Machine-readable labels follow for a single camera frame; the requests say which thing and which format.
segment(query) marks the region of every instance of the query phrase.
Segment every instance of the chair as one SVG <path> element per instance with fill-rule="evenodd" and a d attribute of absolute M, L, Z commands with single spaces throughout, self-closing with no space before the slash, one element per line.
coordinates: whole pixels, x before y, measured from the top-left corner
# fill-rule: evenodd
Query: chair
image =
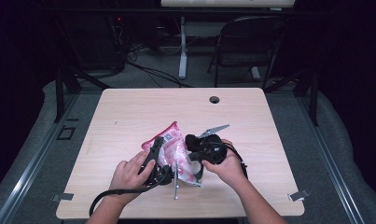
<path fill-rule="evenodd" d="M 210 72 L 216 65 L 215 87 L 218 84 L 220 67 L 266 66 L 262 80 L 266 87 L 267 79 L 286 30 L 286 20 L 281 17 L 240 17 L 226 23 L 220 31 L 215 54 L 208 67 Z"/>

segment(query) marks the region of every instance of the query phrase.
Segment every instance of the desk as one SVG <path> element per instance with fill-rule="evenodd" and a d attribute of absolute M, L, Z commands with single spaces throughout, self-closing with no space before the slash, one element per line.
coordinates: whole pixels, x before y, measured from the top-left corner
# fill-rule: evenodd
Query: desk
<path fill-rule="evenodd" d="M 295 0 L 161 0 L 162 7 L 293 7 Z M 181 61 L 179 64 L 179 78 L 187 76 L 188 56 L 186 49 L 186 23 L 181 18 Z"/>
<path fill-rule="evenodd" d="M 209 101 L 219 98 L 218 104 Z M 282 216 L 299 216 L 295 179 L 261 89 L 110 89 L 97 105 L 76 164 L 60 202 L 60 219 L 88 218 L 92 200 L 107 190 L 117 164 L 129 160 L 141 144 L 177 121 L 182 134 L 199 135 L 229 124 L 218 133 L 233 142 L 247 164 L 250 181 Z M 143 193 L 126 206 L 121 218 L 245 217 L 237 194 L 217 175 L 204 170 L 203 187 L 179 181 Z"/>

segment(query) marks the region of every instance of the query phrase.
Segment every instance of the person's left hand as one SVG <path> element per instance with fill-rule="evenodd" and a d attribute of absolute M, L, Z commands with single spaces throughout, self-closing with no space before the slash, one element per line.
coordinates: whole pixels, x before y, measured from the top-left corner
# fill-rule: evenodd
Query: person's left hand
<path fill-rule="evenodd" d="M 152 160 L 147 164 L 145 170 L 141 174 L 138 174 L 148 154 L 149 150 L 141 151 L 129 161 L 121 161 L 115 170 L 109 189 L 144 188 L 144 183 L 149 178 L 149 175 L 155 166 L 155 161 Z M 138 196 L 139 193 L 126 193 L 121 195 L 109 195 L 107 197 L 118 200 L 120 205 L 125 206 Z"/>

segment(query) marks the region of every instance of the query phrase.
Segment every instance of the plastic packaging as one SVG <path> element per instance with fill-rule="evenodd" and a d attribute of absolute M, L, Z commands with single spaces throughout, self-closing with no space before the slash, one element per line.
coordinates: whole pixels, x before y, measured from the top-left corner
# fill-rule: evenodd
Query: plastic packaging
<path fill-rule="evenodd" d="M 192 170 L 192 164 L 188 159 L 187 146 L 185 144 L 185 139 L 174 121 L 167 129 L 163 132 L 157 134 L 149 141 L 144 142 L 141 145 L 143 150 L 149 150 L 157 136 L 164 138 L 163 145 L 160 149 L 158 165 L 161 167 L 164 165 L 169 165 L 173 168 L 175 161 L 178 163 L 178 179 L 183 182 L 199 186 L 200 181 L 194 176 Z"/>

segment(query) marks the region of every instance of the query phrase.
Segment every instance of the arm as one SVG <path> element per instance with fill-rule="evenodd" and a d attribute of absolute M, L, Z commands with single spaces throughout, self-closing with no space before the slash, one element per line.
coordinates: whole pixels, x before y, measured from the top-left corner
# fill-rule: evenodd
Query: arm
<path fill-rule="evenodd" d="M 284 219 L 260 195 L 252 183 L 245 178 L 238 157 L 228 149 L 226 159 L 219 165 L 203 161 L 205 168 L 219 175 L 240 197 L 249 223 L 285 223 Z"/>
<path fill-rule="evenodd" d="M 109 189 L 144 188 L 144 183 L 155 165 L 155 161 L 150 161 L 145 170 L 138 174 L 148 153 L 149 150 L 141 151 L 131 160 L 121 161 L 115 170 Z M 105 196 L 87 223 L 117 223 L 124 207 L 138 196 L 138 193 Z"/>

